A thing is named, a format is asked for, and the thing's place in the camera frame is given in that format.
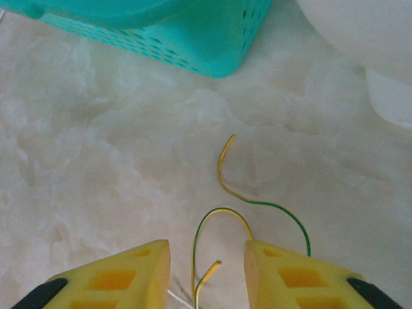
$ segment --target yellow foam piece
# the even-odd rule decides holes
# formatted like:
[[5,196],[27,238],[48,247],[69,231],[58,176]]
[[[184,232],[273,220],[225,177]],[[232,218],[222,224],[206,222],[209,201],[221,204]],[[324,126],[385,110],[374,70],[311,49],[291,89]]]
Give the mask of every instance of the yellow foam piece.
[[157,240],[50,278],[68,284],[44,309],[164,309],[170,251]]
[[246,242],[245,275],[250,309],[373,309],[346,282],[361,275],[262,241]]

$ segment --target yellow-green wire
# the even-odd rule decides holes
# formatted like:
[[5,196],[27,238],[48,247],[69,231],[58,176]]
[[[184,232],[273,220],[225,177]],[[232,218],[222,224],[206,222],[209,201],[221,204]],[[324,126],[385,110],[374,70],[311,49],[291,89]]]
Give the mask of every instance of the yellow-green wire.
[[200,231],[201,231],[201,228],[203,227],[203,224],[206,222],[206,220],[209,219],[210,216],[212,216],[213,214],[216,214],[217,212],[227,212],[227,213],[235,215],[243,223],[243,225],[245,226],[249,238],[253,239],[252,231],[250,230],[250,227],[247,224],[246,220],[244,219],[244,217],[242,217],[242,215],[240,213],[234,211],[233,209],[224,208],[224,207],[216,208],[216,209],[213,209],[213,210],[209,211],[203,217],[203,219],[200,221],[200,224],[199,224],[199,227],[196,231],[196,234],[194,235],[193,248],[192,248],[191,288],[192,288],[192,298],[194,299],[195,303],[196,303],[196,292],[195,292],[195,287],[194,287],[194,275],[195,275],[195,271],[196,271],[196,247],[197,247],[197,244],[198,244]]
[[288,211],[286,208],[284,208],[284,207],[282,207],[282,206],[280,206],[280,205],[273,204],[273,203],[269,203],[269,202],[267,202],[267,201],[255,201],[255,200],[251,200],[251,199],[249,199],[249,198],[246,198],[246,197],[244,197],[244,196],[242,196],[242,195],[234,192],[233,190],[230,190],[230,189],[225,185],[225,182],[223,181],[223,177],[222,177],[222,174],[221,174],[221,167],[222,167],[222,164],[223,164],[223,160],[225,159],[227,149],[229,148],[230,144],[233,142],[234,139],[235,139],[235,136],[232,135],[232,136],[229,138],[229,140],[227,141],[225,147],[223,148],[223,151],[222,151],[221,154],[220,154],[219,163],[218,163],[218,179],[219,179],[219,183],[220,183],[221,187],[222,187],[226,192],[228,192],[229,194],[231,194],[231,195],[237,197],[238,199],[240,199],[240,200],[242,200],[242,201],[245,201],[245,202],[247,202],[247,203],[249,203],[249,204],[271,206],[271,207],[274,207],[274,208],[277,208],[277,209],[283,211],[283,212],[286,213],[288,216],[290,216],[290,217],[297,223],[297,225],[301,228],[302,233],[303,233],[303,236],[304,236],[304,240],[306,241],[306,253],[307,253],[308,256],[311,256],[311,255],[312,255],[312,250],[311,250],[311,248],[310,248],[309,235],[308,235],[305,227],[303,226],[303,224],[299,221],[299,219],[297,219],[297,217],[296,217],[294,214],[292,214],[290,211]]
[[[222,164],[223,164],[223,160],[225,159],[226,156],[226,152],[227,149],[229,148],[230,144],[233,142],[233,140],[235,139],[235,135],[232,135],[229,140],[227,141],[225,147],[223,148],[220,157],[219,157],[219,162],[218,162],[218,180],[219,183],[221,185],[221,187],[228,192],[230,195],[233,195],[235,197],[237,197],[238,199],[245,201],[246,203],[249,204],[254,204],[254,205],[266,205],[266,206],[271,206],[274,208],[277,208],[281,211],[283,211],[284,213],[286,213],[287,215],[289,215],[300,227],[300,229],[302,230],[302,233],[304,235],[304,239],[306,241],[306,252],[308,256],[312,255],[312,250],[311,250],[311,246],[310,246],[310,239],[309,239],[309,235],[305,229],[305,227],[303,226],[303,224],[299,221],[299,219],[297,219],[297,217],[292,214],[290,211],[288,211],[286,208],[274,204],[274,203],[269,203],[267,201],[255,201],[255,200],[251,200],[249,198],[246,198],[236,192],[234,192],[233,190],[229,189],[226,185],[225,182],[223,181],[223,177],[222,177]],[[252,231],[250,230],[250,227],[248,225],[248,223],[246,222],[246,220],[244,219],[244,217],[239,214],[238,212],[229,209],[229,208],[216,208],[213,209],[211,211],[209,211],[204,217],[203,219],[200,221],[199,227],[196,231],[196,234],[194,236],[193,239],[193,248],[192,248],[192,272],[191,272],[191,288],[192,288],[192,298],[193,298],[193,302],[194,302],[194,309],[199,309],[199,295],[200,295],[200,290],[203,287],[203,285],[205,284],[206,280],[208,280],[208,278],[213,274],[213,272],[221,265],[221,261],[216,261],[213,263],[213,265],[208,269],[208,271],[205,273],[205,275],[200,279],[199,283],[197,284],[196,287],[194,287],[194,276],[195,276],[195,271],[196,271],[196,246],[198,243],[198,239],[200,236],[200,231],[201,228],[203,227],[203,224],[206,222],[206,220],[212,216],[213,214],[217,213],[217,212],[228,212],[231,213],[233,215],[235,215],[237,218],[239,218],[243,225],[246,227],[246,230],[248,232],[248,236],[250,239],[254,239],[253,238],[253,234]]]

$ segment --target marble floor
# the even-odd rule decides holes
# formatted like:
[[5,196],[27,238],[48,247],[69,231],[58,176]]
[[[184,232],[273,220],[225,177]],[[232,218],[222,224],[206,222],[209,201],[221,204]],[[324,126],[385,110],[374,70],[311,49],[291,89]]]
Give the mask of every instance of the marble floor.
[[[49,277],[154,239],[171,244],[171,289],[190,285],[203,215],[236,209],[260,240],[364,274],[412,307],[412,131],[380,119],[364,70],[296,3],[272,7],[241,69],[212,80],[6,14],[0,25],[0,307]],[[246,233],[208,222],[204,309],[247,309]],[[183,308],[169,298],[168,308]]]

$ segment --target white wire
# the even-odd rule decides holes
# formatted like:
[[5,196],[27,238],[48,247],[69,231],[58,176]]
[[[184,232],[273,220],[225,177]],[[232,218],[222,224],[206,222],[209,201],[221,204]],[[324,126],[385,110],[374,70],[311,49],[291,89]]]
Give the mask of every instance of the white wire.
[[193,305],[189,304],[187,301],[183,300],[181,297],[177,296],[175,293],[173,293],[170,290],[167,290],[167,293],[169,293],[169,295],[171,297],[173,297],[175,300],[177,300],[179,303],[184,304],[186,307],[188,307],[189,309],[193,309]]

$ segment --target white marble tile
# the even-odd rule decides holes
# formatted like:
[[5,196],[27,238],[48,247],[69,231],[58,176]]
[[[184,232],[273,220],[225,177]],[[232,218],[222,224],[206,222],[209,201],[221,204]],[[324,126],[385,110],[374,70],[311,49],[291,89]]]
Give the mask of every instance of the white marble tile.
[[[188,290],[202,216],[365,275],[412,306],[412,131],[374,114],[364,72],[294,2],[274,5],[241,69],[211,80],[7,14],[0,26],[0,307],[52,275],[158,238]],[[242,226],[207,224],[205,309],[248,308]],[[181,308],[171,298],[168,308]]]

